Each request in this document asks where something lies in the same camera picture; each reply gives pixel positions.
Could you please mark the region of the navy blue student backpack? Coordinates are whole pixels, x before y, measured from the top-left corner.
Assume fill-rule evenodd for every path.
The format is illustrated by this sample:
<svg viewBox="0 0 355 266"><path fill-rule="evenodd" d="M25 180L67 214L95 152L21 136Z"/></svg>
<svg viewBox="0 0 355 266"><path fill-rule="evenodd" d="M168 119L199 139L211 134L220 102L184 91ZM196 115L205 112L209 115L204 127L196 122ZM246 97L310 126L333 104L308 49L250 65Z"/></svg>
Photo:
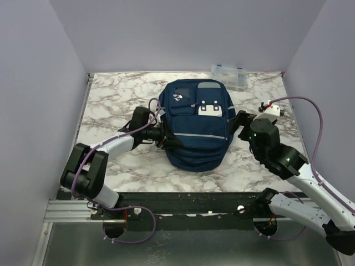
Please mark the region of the navy blue student backpack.
<svg viewBox="0 0 355 266"><path fill-rule="evenodd" d="M214 79L178 79L166 85L159 102L164 124L184 144L164 149L170 163L190 172L217 168L234 138L228 128L236 111L226 86Z"/></svg>

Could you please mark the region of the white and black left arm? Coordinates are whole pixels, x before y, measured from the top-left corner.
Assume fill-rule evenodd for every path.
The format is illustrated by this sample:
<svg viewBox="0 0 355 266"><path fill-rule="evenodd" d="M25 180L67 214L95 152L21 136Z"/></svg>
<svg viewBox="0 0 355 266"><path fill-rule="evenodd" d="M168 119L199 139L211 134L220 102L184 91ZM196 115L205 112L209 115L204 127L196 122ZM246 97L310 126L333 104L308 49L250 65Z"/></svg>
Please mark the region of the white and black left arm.
<svg viewBox="0 0 355 266"><path fill-rule="evenodd" d="M104 206L104 213L109 218L119 218L123 212L119 194L104 183L107 164L141 144L155 142L161 148L176 144L174 134L168 131L161 118L164 114L161 107L153 112L139 106L131 120L112 137L97 144L74 145L60 178L60 186L70 190L74 197L86 197Z"/></svg>

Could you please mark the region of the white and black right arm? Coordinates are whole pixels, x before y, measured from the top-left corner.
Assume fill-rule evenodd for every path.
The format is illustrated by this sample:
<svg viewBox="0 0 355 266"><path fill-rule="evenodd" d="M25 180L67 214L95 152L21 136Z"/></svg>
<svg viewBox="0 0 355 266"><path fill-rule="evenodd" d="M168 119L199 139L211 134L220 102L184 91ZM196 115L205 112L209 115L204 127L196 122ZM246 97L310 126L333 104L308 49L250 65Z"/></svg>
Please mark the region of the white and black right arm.
<svg viewBox="0 0 355 266"><path fill-rule="evenodd" d="M254 158L306 194L318 208L267 188L255 203L256 213L288 217L318 232L335 250L354 255L354 202L322 178L303 154L281 143L276 120L275 115L256 116L240 110L229 122L229 133L242 127L238 137L249 143Z"/></svg>

